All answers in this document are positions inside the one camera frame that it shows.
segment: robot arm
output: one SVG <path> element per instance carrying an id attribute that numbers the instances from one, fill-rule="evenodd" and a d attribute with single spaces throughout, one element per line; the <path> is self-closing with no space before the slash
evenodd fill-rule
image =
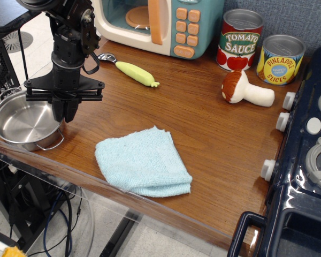
<path id="1" fill-rule="evenodd" d="M 98 70 L 99 60 L 94 50 L 100 37 L 94 26 L 94 8 L 90 0 L 16 0 L 23 7 L 43 11 L 50 17 L 55 41 L 51 60 L 52 71 L 36 79 L 25 81 L 27 101 L 52 103 L 55 120 L 73 120 L 81 101 L 102 100 L 104 83 L 80 74 L 81 68 L 92 74 Z M 85 59 L 91 55 L 97 68 L 86 71 Z"/>

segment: pineapple slices can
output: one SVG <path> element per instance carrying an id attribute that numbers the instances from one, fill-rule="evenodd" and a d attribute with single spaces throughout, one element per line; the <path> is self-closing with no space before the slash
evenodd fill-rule
<path id="1" fill-rule="evenodd" d="M 294 81 L 305 48 L 305 43 L 299 37 L 290 35 L 268 36 L 263 42 L 258 61 L 258 77 L 274 85 L 286 85 Z"/>

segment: tomato sauce can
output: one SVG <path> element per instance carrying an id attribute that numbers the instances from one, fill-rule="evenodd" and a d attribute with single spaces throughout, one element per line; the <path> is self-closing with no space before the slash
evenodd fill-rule
<path id="1" fill-rule="evenodd" d="M 263 26 L 264 19 L 257 12 L 246 9 L 225 12 L 217 63 L 229 71 L 250 68 Z"/>
<path id="2" fill-rule="evenodd" d="M 299 37 L 268 36 L 263 42 L 257 65 L 258 77 L 274 85 L 292 82 L 299 71 L 305 49 L 305 43 Z"/>

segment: microwave button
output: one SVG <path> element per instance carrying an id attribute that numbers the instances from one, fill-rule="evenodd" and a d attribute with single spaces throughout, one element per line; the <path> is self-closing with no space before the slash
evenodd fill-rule
<path id="1" fill-rule="evenodd" d="M 175 46 L 173 51 L 177 56 L 185 58 L 192 58 L 195 54 L 195 50 L 193 48 L 185 46 Z"/>
<path id="2" fill-rule="evenodd" d="M 188 25 L 188 33 L 191 34 L 191 35 L 197 35 L 199 28 L 200 28 L 200 26 L 198 24 L 189 23 L 189 25 Z"/>
<path id="3" fill-rule="evenodd" d="M 176 42 L 180 44 L 185 44 L 186 43 L 186 35 L 182 33 L 177 33 L 176 34 Z"/>
<path id="4" fill-rule="evenodd" d="M 187 44 L 191 47 L 195 47 L 198 45 L 198 37 L 189 35 L 187 38 Z"/>
<path id="5" fill-rule="evenodd" d="M 187 30 L 187 23 L 185 21 L 177 21 L 176 30 L 179 32 L 185 32 Z"/>
<path id="6" fill-rule="evenodd" d="M 185 20 L 187 19 L 187 15 L 188 15 L 188 10 L 185 8 L 177 8 L 176 10 L 176 17 L 179 20 Z"/>
<path id="7" fill-rule="evenodd" d="M 201 12 L 199 10 L 190 10 L 188 20 L 191 22 L 198 22 L 200 20 Z"/>

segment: navy blue stove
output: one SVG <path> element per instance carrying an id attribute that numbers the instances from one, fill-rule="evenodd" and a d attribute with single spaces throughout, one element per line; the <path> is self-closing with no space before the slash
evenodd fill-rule
<path id="1" fill-rule="evenodd" d="M 266 214 L 241 215 L 228 256 L 238 256 L 250 225 L 260 228 L 254 256 L 321 256 L 321 48 L 283 107 L 278 159 L 266 160 L 261 174 L 270 182 Z"/>

